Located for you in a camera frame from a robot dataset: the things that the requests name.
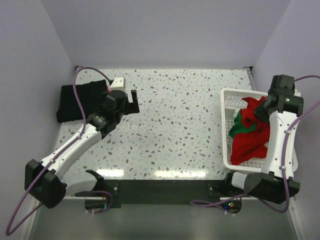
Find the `red t shirt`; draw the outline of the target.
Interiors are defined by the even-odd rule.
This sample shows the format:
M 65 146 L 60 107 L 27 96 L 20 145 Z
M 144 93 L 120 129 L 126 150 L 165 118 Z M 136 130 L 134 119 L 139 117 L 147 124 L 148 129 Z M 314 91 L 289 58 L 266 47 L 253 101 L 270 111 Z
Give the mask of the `red t shirt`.
M 232 141 L 230 162 L 232 165 L 240 165 L 252 158 L 264 159 L 267 156 L 268 148 L 266 143 L 270 139 L 270 123 L 262 122 L 254 113 L 255 108 L 266 98 L 260 99 L 244 97 L 242 100 L 247 103 L 246 108 L 239 112 L 242 115 L 242 123 L 245 127 L 256 124 L 256 129 L 250 133 L 239 133 Z

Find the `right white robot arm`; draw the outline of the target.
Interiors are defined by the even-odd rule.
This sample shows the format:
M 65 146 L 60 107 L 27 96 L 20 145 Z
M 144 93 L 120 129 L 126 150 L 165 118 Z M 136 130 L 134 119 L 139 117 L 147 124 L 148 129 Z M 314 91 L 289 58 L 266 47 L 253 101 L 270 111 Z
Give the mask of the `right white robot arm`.
M 231 169 L 223 192 L 230 197 L 239 191 L 275 204 L 288 203 L 300 190 L 294 181 L 293 151 L 304 99 L 295 94 L 295 79 L 272 78 L 267 96 L 246 96 L 246 103 L 227 134 L 231 138 Z

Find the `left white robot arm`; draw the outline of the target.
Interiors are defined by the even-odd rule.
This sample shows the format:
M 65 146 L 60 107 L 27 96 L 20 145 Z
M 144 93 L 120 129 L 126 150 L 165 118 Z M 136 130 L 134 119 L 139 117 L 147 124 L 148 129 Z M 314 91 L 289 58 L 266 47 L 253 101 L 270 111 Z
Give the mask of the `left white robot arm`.
M 67 142 L 40 161 L 30 160 L 25 166 L 24 189 L 48 209 L 64 197 L 81 192 L 99 196 L 104 190 L 103 177 L 88 170 L 90 178 L 67 182 L 69 168 L 92 146 L 114 131 L 124 115 L 140 112 L 137 91 L 131 91 L 132 102 L 121 90 L 105 94 L 104 102 L 85 121 L 84 126 Z

